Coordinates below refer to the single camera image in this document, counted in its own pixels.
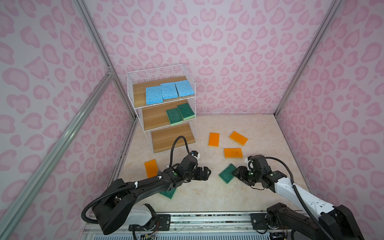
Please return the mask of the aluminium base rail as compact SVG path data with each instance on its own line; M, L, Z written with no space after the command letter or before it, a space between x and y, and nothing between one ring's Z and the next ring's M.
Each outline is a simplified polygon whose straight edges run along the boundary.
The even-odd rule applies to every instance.
M166 218L164 230L144 231L124 225L111 235L104 235L97 225L87 224L83 240L305 240L287 226L270 227L266 212L186 212L160 213Z

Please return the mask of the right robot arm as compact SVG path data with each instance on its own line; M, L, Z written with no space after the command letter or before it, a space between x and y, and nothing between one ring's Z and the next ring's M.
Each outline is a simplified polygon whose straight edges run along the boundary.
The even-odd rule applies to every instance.
M290 230L311 240L362 240L364 239L352 211L344 205L335 206L321 200L298 186L289 167L280 159L288 174L273 171L268 164L270 157L249 156L246 166L232 172L238 180L253 188L260 183L264 190L270 190L303 210L300 214L287 205L277 203L267 209L262 225L267 229Z

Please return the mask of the green scouring pad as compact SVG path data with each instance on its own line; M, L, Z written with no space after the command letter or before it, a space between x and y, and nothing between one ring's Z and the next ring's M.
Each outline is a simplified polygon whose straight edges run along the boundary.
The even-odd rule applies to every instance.
M228 184L235 176L233 175L233 171L237 168L233 164L229 164L220 174L219 177L224 181L224 183Z
M162 196L164 196L164 197L167 197L168 199L172 199L173 198L173 196L174 196L174 194L175 194L175 192L176 192L176 188L174 188L174 189L172 189L172 190L170 190L170 191L165 191L165 192L161 192L160 194L162 195Z
M182 115L178 108L167 110L166 113L171 126L175 126L183 122Z
M189 105L189 103L178 105L177 108L178 108L178 110L179 110L179 112L180 112L180 114L182 116L182 119L184 121L192 119L192 118L195 117L195 113L192 110L192 108Z

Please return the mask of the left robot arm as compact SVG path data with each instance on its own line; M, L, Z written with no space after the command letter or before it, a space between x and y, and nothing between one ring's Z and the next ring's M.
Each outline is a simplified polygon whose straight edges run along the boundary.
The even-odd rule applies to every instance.
M113 181L101 196L84 207L81 212L82 220L89 224L98 224L104 235L114 233L125 224L153 224L157 218L154 209L148 204L134 209L134 205L152 195L176 189L184 183L207 181L212 171L208 167L198 166L199 157L200 154L193 151L181 163L141 181Z

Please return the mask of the aluminium frame left corner post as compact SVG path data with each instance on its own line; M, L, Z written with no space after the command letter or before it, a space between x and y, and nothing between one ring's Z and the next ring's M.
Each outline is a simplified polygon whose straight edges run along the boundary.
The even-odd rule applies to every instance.
M93 18L91 16L91 13L87 7L87 4L83 0L74 0L74 4L76 5L79 14L81 15L81 18L83 19L85 26L87 30L89 31L91 38L93 39L95 46L107 68L107 73L112 78L115 86L117 87L118 93L120 94L122 101L127 108L131 118L135 121L137 118L137 115L135 113L135 110L132 107L132 104L129 101L128 94L123 88L123 85L115 71L115 68L112 64L111 58L109 54L107 53L107 49L102 41L102 38L96 28L96 24L93 21Z

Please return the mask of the blue sponge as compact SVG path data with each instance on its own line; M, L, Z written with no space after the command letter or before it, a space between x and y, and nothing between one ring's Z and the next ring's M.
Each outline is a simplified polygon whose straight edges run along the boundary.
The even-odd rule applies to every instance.
M174 82L161 84L163 100L176 99L179 97L176 85Z
M175 82L175 86L179 97L193 96L195 94L194 88L188 80Z
M154 105L163 102L161 86L154 86L146 88L146 104Z

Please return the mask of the aluminium frame corner post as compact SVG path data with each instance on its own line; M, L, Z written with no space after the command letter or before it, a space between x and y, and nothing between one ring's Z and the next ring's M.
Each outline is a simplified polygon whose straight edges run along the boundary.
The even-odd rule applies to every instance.
M316 31L313 39L311 40L310 45L309 45L307 51L305 52L302 61L300 62L296 72L294 73L292 80L290 81L286 91L283 94L282 100L279 103L277 110L274 113L274 116L276 119L282 113L283 107L287 103L289 96L291 95L291 93L294 90L294 87L296 86L296 84L300 80L300 78L304 72L304 69L306 68L306 66L310 62L312 56L315 54L315 52L316 52L319 44L321 43L324 35L327 33L327 30L332 25L336 15L338 14L338 11L340 10L341 6L343 5L343 2L344 1L342 1L342 0L334 0L331 2L331 5L330 5L327 13L325 14L325 17L323 18L321 24L318 27L318 30Z
M96 24L93 21L93 18L91 16L91 13L87 7L87 4L83 0L74 0L74 4L76 5L79 14L81 15L81 18L83 19L85 26L87 30L89 31L91 38L93 39L95 46L107 68L107 73L112 78L115 86L117 87L118 93L120 94L122 101L127 108L131 118L135 121L137 118L137 115L135 113L135 110L132 107L132 104L129 101L128 94L123 88L123 85L115 71L115 68L112 64L111 58L109 54L107 53L107 49L102 41L102 38L96 28Z

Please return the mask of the orange sponge centre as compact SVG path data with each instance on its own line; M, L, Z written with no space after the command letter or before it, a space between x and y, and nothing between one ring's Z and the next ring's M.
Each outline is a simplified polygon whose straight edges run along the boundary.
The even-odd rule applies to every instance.
M243 158L243 151L241 148L225 148L225 159L241 159Z

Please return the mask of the orange sponge far left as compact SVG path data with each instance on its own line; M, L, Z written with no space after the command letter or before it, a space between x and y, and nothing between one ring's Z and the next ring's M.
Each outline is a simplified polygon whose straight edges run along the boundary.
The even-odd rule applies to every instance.
M152 178L158 175L158 165L156 159L145 162L147 178Z

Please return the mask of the aluminium diagonal frame bar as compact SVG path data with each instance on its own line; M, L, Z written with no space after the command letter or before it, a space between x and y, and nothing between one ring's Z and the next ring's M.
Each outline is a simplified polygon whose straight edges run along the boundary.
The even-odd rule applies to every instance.
M48 180L52 171L63 157L64 153L72 143L76 134L79 132L95 105L102 97L104 91L114 78L113 73L106 74L98 84L89 98L85 101L76 116L70 122L62 136L53 145L51 151L46 155L43 162L27 181L20 194L10 205L6 214L1 219L1 239L7 240L14 232L15 228L33 203L45 182Z

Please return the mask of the aluminium frame right corner post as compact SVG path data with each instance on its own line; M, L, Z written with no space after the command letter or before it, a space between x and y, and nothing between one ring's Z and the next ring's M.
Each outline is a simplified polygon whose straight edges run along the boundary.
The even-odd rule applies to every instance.
M338 14L338 11L340 10L341 6L343 5L343 2L344 1L342 1L342 0L334 0L331 2L331 5L330 5L327 13L325 14L325 17L323 18L321 24L318 27L318 30L316 31L313 39L311 40L310 45L309 45L307 51L305 52L302 61L300 62L296 72L294 73L292 80L290 81L286 91L283 94L282 100L279 103L277 110L274 113L274 116L276 119L282 113L283 107L287 103L289 96L291 95L291 93L294 90L294 87L296 86L296 84L300 80L300 78L304 72L304 69L306 68L306 66L310 62L312 56L315 54L315 52L316 52L319 44L321 43L324 35L327 33L327 30L332 25L336 15Z

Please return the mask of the orange sponge far right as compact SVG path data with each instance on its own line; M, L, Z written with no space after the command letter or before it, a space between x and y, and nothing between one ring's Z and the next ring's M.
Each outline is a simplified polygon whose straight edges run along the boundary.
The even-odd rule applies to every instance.
M241 145L241 146L244 146L247 141L249 140L247 137L239 134L238 132L236 131L233 131L231 133L231 135L229 136L230 140L234 141L235 143Z

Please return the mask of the orange sponge near shelf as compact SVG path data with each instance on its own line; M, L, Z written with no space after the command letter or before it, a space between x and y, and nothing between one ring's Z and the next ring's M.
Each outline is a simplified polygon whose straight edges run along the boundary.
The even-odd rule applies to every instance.
M208 146L218 148L219 143L220 143L220 134L210 133Z

